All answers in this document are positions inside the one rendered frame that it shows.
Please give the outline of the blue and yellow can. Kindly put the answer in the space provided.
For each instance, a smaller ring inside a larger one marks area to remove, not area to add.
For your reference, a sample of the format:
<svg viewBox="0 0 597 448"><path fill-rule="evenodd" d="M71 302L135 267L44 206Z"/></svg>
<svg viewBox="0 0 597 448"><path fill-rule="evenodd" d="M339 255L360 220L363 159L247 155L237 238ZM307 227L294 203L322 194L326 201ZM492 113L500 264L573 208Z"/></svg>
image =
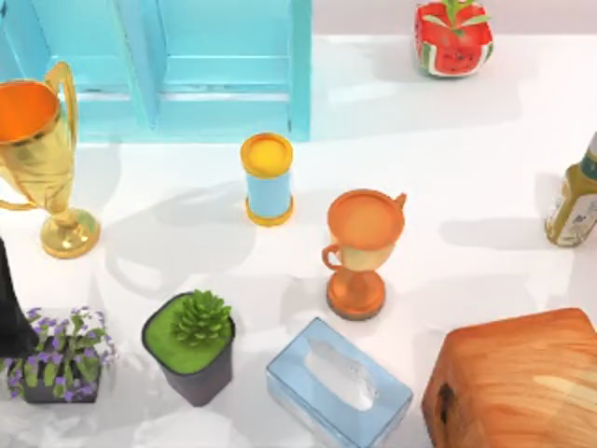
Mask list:
<svg viewBox="0 0 597 448"><path fill-rule="evenodd" d="M246 173L246 214L259 226L282 225L294 208L291 144L279 134L258 133L242 144L240 155Z"/></svg>

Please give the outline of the small orange trophy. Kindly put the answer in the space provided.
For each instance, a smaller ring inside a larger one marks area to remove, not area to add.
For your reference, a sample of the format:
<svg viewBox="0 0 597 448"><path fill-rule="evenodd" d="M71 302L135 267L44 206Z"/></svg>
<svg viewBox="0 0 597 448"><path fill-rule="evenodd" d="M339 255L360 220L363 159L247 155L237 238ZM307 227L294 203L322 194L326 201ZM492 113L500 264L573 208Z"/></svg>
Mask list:
<svg viewBox="0 0 597 448"><path fill-rule="evenodd" d="M354 189L330 205L331 244L321 258L333 272L327 303L340 317L364 321L384 306L386 287L377 270L391 257L404 230L406 201L405 193L393 198L373 189Z"/></svg>

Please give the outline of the green succulent plant pot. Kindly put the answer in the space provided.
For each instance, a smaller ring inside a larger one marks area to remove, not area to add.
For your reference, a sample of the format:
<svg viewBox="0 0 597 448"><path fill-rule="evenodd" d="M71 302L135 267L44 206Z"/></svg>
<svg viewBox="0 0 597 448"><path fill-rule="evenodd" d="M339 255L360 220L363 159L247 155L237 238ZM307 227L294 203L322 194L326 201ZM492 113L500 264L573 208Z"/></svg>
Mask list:
<svg viewBox="0 0 597 448"><path fill-rule="evenodd" d="M142 344L170 387L195 407L208 404L232 380L235 323L231 307L209 290L164 303L142 328Z"/></svg>

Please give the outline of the blue tissue box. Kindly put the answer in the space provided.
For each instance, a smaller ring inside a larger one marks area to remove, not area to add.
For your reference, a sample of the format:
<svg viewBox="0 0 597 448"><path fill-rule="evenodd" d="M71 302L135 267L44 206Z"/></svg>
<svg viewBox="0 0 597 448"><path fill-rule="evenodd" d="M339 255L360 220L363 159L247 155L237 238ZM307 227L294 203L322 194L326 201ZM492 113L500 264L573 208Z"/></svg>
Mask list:
<svg viewBox="0 0 597 448"><path fill-rule="evenodd" d="M270 395L326 448L389 448L412 392L319 317L266 368Z"/></svg>

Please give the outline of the light blue rack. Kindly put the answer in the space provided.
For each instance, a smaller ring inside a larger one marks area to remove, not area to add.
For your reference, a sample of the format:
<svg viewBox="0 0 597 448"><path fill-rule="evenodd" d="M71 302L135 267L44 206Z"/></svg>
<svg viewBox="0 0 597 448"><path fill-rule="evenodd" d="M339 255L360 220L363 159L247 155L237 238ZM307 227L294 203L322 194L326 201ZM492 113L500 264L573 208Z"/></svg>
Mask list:
<svg viewBox="0 0 597 448"><path fill-rule="evenodd" d="M82 143L310 136L312 0L0 0L0 81L59 61Z"/></svg>

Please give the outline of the watermelon pattern plant pot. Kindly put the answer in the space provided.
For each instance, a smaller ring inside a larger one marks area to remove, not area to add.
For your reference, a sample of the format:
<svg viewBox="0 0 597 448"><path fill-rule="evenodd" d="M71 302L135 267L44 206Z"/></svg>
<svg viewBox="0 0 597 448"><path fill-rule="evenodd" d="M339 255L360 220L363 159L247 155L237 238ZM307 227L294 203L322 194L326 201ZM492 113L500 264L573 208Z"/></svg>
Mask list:
<svg viewBox="0 0 597 448"><path fill-rule="evenodd" d="M434 0L416 7L414 41L420 66L434 77L467 77L493 53L493 34L476 0Z"/></svg>

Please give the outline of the large gold trophy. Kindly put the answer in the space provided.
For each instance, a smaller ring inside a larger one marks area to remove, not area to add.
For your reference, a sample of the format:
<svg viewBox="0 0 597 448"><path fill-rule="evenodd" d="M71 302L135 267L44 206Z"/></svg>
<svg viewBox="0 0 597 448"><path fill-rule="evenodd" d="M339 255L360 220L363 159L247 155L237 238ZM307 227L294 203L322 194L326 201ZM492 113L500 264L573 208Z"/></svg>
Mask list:
<svg viewBox="0 0 597 448"><path fill-rule="evenodd" d="M78 109L69 65L58 62L44 81L0 83L0 177L24 203L0 200L0 209L43 209L49 217L40 239L58 259L90 252L100 224L89 212L71 208L75 172Z"/></svg>

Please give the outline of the wooden box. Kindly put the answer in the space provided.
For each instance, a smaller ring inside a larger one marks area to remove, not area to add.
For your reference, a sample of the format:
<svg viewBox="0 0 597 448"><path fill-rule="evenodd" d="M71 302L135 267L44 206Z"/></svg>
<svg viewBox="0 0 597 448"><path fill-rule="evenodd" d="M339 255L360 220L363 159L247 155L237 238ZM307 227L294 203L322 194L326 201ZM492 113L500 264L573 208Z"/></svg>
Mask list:
<svg viewBox="0 0 597 448"><path fill-rule="evenodd" d="M422 412L434 448L597 448L597 331L578 308L455 329Z"/></svg>

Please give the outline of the green bottle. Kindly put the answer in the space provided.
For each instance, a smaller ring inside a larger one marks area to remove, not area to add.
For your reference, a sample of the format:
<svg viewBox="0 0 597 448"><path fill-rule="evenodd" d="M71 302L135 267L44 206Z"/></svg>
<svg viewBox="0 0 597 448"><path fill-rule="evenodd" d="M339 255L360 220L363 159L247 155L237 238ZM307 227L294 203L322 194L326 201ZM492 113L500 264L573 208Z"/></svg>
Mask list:
<svg viewBox="0 0 597 448"><path fill-rule="evenodd" d="M560 193L545 219L548 240L559 247L576 247L597 224L597 131L579 163L568 167Z"/></svg>

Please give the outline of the purple flower plant pot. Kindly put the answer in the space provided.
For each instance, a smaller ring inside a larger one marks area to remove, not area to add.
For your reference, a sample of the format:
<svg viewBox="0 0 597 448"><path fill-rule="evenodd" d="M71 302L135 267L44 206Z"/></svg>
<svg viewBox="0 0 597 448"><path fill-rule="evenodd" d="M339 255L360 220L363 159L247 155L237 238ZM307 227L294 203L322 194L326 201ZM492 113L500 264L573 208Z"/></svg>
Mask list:
<svg viewBox="0 0 597 448"><path fill-rule="evenodd" d="M22 356L0 357L10 396L29 404L95 402L102 373L117 354L104 313L83 306L57 319L36 307L26 318L39 342Z"/></svg>

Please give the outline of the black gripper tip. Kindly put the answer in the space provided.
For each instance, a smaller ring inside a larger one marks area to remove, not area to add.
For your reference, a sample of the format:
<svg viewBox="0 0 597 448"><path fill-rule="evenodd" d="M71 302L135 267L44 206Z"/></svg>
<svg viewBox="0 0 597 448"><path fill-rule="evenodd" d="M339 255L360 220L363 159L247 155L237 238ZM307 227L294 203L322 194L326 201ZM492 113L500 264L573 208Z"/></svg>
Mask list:
<svg viewBox="0 0 597 448"><path fill-rule="evenodd" d="M0 237L0 358L25 357L39 342L15 293L4 240Z"/></svg>

